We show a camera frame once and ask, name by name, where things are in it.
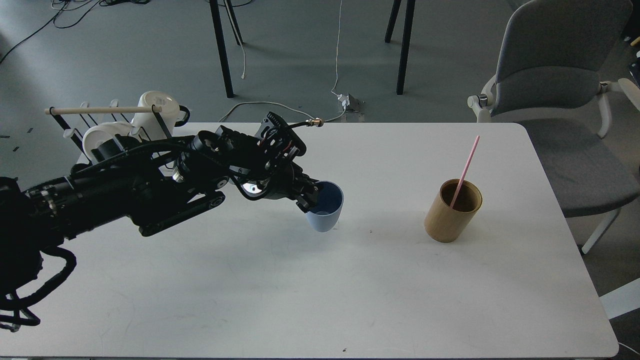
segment pink straw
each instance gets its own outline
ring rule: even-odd
[[[478,146],[478,140],[480,140],[480,135],[476,136],[476,140],[474,141],[474,146],[471,148],[471,153],[469,154],[469,159],[467,159],[467,164],[465,165],[465,169],[462,170],[462,175],[460,175],[460,181],[458,181],[458,187],[456,188],[456,192],[453,193],[453,199],[451,200],[450,208],[453,209],[453,204],[456,202],[458,198],[458,193],[460,193],[460,188],[462,188],[462,183],[465,182],[465,175],[467,174],[467,170],[469,169],[469,165],[471,164],[471,158],[474,157],[474,152],[476,151],[476,146]]]

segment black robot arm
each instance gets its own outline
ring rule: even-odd
[[[115,135],[92,150],[97,160],[78,164],[68,176],[20,191],[0,178],[0,327],[37,325],[28,307],[57,288],[73,271],[73,253],[58,247],[100,225],[127,216],[151,236],[219,206],[220,189],[233,183],[248,200],[288,198],[306,212],[317,203],[316,180],[293,162],[306,152],[293,127],[268,113],[255,135],[224,126],[213,133],[139,142]],[[318,125],[307,122],[304,125]],[[161,168],[172,164],[172,174]],[[41,253],[67,262],[33,294],[17,290],[37,278]]]

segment black table leg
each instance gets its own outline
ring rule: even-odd
[[[402,35],[402,50],[400,52],[400,67],[398,69],[398,82],[396,94],[402,95],[404,92],[404,77],[406,75],[406,61],[409,57],[409,43],[411,42],[411,27],[413,26],[413,11],[415,0],[407,0],[406,15],[404,18],[404,32]]]
[[[398,11],[400,10],[400,3],[402,0],[394,0],[394,5],[391,7],[391,16],[389,17],[389,24],[387,25],[387,34],[385,35],[385,42],[391,42],[391,35],[394,33],[394,27],[396,26],[396,19],[398,18]]]
[[[242,35],[240,34],[240,27],[238,26],[238,21],[236,20],[236,13],[234,12],[234,7],[231,5],[231,0],[224,0],[225,6],[227,7],[227,15],[229,16],[229,22],[231,22],[231,28],[234,31],[234,36],[236,37],[236,44],[244,44],[242,40]]]
[[[211,8],[211,17],[213,18],[213,31],[216,34],[216,43],[218,45],[218,55],[220,56],[220,67],[222,68],[222,78],[225,82],[225,90],[227,91],[227,97],[232,98],[235,95],[233,86],[231,85],[227,48],[225,47],[225,36],[222,33],[222,22],[220,21],[218,2],[215,0],[209,1],[209,7]]]

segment wooden cup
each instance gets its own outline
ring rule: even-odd
[[[458,181],[460,180],[451,179],[442,184],[424,219],[424,229],[430,237],[441,243],[457,239],[482,205],[480,190],[464,180],[453,209],[450,208]]]

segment gold connector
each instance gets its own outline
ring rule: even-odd
[[[307,120],[307,126],[321,127],[322,125],[324,125],[324,120],[320,119],[319,117],[317,117],[315,119],[308,119]]]

